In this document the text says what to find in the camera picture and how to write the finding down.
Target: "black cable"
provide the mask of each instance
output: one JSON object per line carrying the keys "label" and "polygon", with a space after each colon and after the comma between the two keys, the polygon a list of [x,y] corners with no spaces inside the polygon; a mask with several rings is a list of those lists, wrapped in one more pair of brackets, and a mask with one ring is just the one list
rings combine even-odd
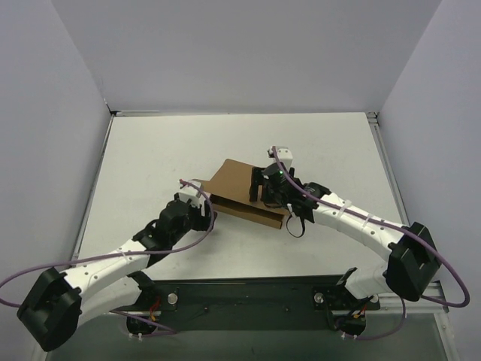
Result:
{"label": "black cable", "polygon": [[289,215],[289,218],[287,218],[287,221],[286,221],[286,229],[287,229],[287,232],[289,232],[289,234],[294,237],[294,238],[300,238],[304,235],[304,233],[306,232],[306,223],[304,222],[304,218],[299,218],[301,220],[301,226],[302,226],[302,233],[300,235],[294,235],[292,234],[291,230],[289,229],[289,221],[294,218],[291,215]]}

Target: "black metal base plate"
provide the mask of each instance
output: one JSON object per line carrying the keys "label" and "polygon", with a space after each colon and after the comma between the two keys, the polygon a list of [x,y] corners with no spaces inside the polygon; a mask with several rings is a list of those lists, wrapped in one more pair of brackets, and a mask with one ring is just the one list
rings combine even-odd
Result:
{"label": "black metal base plate", "polygon": [[[347,291],[339,292],[341,275],[284,278],[234,278],[155,281],[132,306],[123,311],[148,311],[161,296],[159,322],[178,331],[188,330],[313,330],[328,329],[325,306],[350,311],[357,306]],[[169,305],[169,293],[178,300]],[[314,295],[325,295],[324,302]],[[379,303],[369,309],[379,309]]]}

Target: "white table surface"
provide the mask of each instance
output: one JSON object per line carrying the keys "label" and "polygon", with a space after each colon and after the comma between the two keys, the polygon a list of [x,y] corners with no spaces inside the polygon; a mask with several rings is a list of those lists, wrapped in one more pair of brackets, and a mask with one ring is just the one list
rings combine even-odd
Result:
{"label": "white table surface", "polygon": [[[226,158],[268,165],[271,145],[289,147],[303,182],[322,184],[366,211],[400,222],[363,113],[116,117],[80,258],[110,252],[157,218],[180,178],[210,179]],[[188,233],[177,247],[199,235]],[[308,223],[297,239],[284,228],[219,214],[201,244],[146,273],[157,280],[335,275],[378,262],[374,252],[327,227]]]}

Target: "gray wall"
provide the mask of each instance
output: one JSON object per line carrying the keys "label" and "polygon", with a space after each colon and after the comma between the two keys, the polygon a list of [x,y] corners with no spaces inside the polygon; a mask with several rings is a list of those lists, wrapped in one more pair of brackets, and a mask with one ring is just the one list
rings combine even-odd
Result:
{"label": "gray wall", "polygon": [[[107,108],[48,0],[0,6],[0,278],[67,259],[86,205]],[[0,294],[21,302],[33,277]],[[29,359],[33,338],[0,306],[0,359]]]}
{"label": "gray wall", "polygon": [[[449,314],[461,359],[479,359],[481,324],[480,14],[479,0],[443,0],[380,118],[410,220],[429,225],[472,292]],[[447,272],[442,281],[461,301]]]}
{"label": "gray wall", "polygon": [[114,110],[378,111],[440,0],[53,0]]}

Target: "gray floor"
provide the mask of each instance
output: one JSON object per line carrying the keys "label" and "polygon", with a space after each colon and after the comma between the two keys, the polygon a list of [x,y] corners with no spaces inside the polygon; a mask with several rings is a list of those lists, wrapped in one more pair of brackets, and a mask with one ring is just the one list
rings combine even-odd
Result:
{"label": "gray floor", "polygon": [[[369,316],[370,334],[396,325],[399,315]],[[379,341],[341,340],[340,333],[317,332],[185,332],[175,336],[130,340],[119,331],[117,316],[98,317],[52,352],[49,361],[78,360],[283,360],[356,361],[445,360],[431,314],[410,314],[396,335]]]}

